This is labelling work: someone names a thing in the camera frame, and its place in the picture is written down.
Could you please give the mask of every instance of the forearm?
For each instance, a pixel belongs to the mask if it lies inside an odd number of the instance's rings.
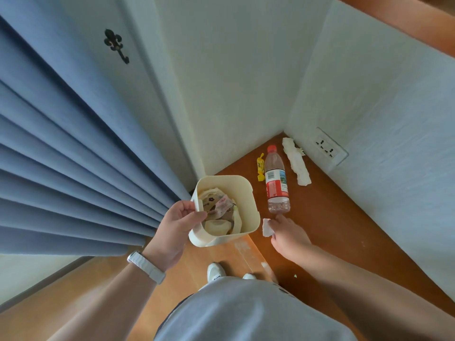
[[[315,246],[296,258],[368,339],[455,339],[455,319],[411,291]]]
[[[166,268],[153,254],[143,255],[152,263]],[[100,297],[63,326],[51,341],[126,340],[150,298],[156,282],[137,267],[128,264]]]

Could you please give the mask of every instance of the electrical socket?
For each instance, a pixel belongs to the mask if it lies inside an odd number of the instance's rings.
[[[349,153],[341,147],[333,138],[327,135],[320,127],[316,128],[316,137],[314,144],[319,151],[334,164],[340,165]]]

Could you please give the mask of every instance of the person's left arm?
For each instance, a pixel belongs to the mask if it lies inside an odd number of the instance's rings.
[[[190,230],[207,216],[190,201],[179,201],[164,216],[142,255],[165,272],[181,258]],[[135,264],[128,264],[101,296],[66,323],[49,340],[126,340],[156,282]]]

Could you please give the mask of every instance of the curtain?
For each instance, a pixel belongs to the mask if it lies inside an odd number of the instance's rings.
[[[190,195],[54,0],[0,0],[0,253],[119,256]]]

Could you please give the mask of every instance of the wooden floor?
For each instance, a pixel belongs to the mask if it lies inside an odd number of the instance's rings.
[[[207,283],[207,266],[212,262],[220,262],[228,275],[254,273],[270,281],[262,265],[264,258],[249,237],[209,248],[188,243],[182,259],[153,292],[128,340],[152,340],[172,309]],[[0,340],[47,340],[89,304],[126,263],[126,256],[94,258],[0,314]]]
[[[273,218],[267,207],[265,182],[258,182],[256,158],[275,144],[286,167],[291,211],[286,214],[308,233],[313,244],[361,268],[383,276],[455,316],[455,303],[425,275],[396,243],[351,200],[308,156],[304,157],[312,183],[297,185],[297,175],[282,149],[280,134],[251,151],[219,175],[242,175],[253,186],[261,218]],[[278,255],[262,230],[250,234],[281,286],[304,303],[349,326],[364,340],[322,287],[303,269]]]

